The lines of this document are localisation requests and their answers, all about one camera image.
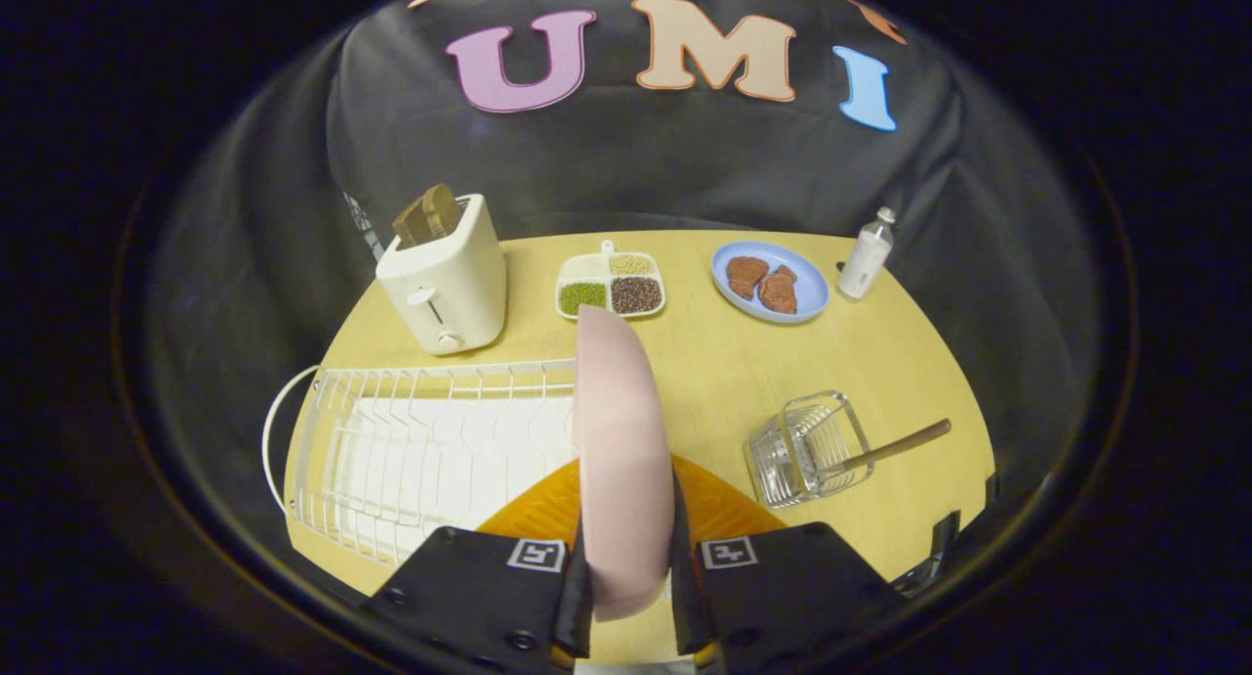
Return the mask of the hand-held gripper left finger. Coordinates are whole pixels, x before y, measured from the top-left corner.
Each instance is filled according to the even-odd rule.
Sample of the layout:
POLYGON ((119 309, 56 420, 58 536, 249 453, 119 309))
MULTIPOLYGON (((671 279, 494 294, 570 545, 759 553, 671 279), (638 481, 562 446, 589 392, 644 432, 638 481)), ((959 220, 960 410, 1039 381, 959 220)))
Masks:
POLYGON ((363 604, 470 674, 568 674, 591 649, 580 466, 533 483, 477 531, 442 526, 363 604))

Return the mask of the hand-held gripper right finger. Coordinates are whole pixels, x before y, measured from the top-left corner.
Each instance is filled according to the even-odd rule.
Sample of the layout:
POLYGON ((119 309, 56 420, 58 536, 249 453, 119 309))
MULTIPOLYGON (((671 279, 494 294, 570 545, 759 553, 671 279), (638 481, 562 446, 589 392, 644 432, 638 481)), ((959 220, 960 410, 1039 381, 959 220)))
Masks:
POLYGON ((810 671, 906 607, 828 523, 785 526, 692 461, 672 465, 672 622, 697 672, 810 671))

